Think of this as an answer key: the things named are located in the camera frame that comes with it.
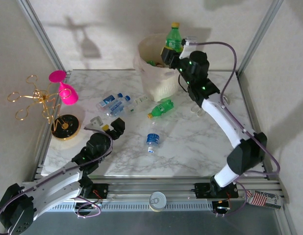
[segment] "table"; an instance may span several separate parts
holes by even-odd
[[[221,90],[229,76],[227,71],[210,71],[208,77]],[[73,106],[62,105],[60,114],[75,115],[80,120],[81,130],[71,140],[52,138],[44,161],[43,176],[64,166],[80,152],[93,133],[83,130],[92,118],[99,115],[106,124],[114,120],[96,108],[103,94],[122,92],[132,99],[143,94],[140,77],[133,70],[74,70],[68,83],[76,89],[79,101]],[[236,78],[230,82],[225,95],[233,112],[249,124]],[[156,105],[150,102],[146,110],[122,117],[126,123],[124,134],[114,141],[113,152],[92,175],[180,177],[216,174],[226,164],[226,157],[232,150],[226,135],[208,114],[198,117],[191,112],[195,103],[182,89],[171,99],[175,108],[159,119],[163,130],[157,153],[148,153],[145,144],[151,125],[147,113]],[[254,169],[263,171],[261,164]]]

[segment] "black round base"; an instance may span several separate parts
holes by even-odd
[[[55,121],[55,129],[54,125],[51,125],[51,133],[54,137],[60,140],[70,140],[74,136],[78,134],[80,130],[80,124],[77,117],[66,114],[58,117]]]

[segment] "yellow bottle cap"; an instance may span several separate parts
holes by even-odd
[[[103,131],[107,131],[108,129],[109,129],[109,125],[105,125],[105,126],[102,127]]]
[[[171,27],[172,27],[172,28],[179,28],[179,27],[180,27],[180,23],[178,23],[178,22],[173,22],[173,23],[171,24]]]

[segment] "white wall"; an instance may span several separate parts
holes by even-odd
[[[32,101],[15,103],[7,96],[13,91],[31,95],[33,86],[25,79],[40,76],[46,88],[54,67],[14,0],[0,0],[0,199],[7,187],[28,180],[35,166],[33,156],[37,136],[46,120],[41,107],[33,107],[24,121],[15,120],[17,110]]]
[[[129,69],[136,45],[152,33],[224,41],[242,60],[272,0],[30,0],[66,70]],[[231,51],[206,46],[211,69],[230,70]]]
[[[281,164],[290,213],[303,235],[303,0],[285,0],[245,71],[261,130]]]

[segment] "white basket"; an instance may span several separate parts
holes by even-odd
[[[141,75],[144,93],[153,101],[172,96],[178,91],[178,71],[154,67],[146,61],[153,60],[163,65],[161,51],[166,43],[166,34],[153,34],[138,44],[133,66]]]

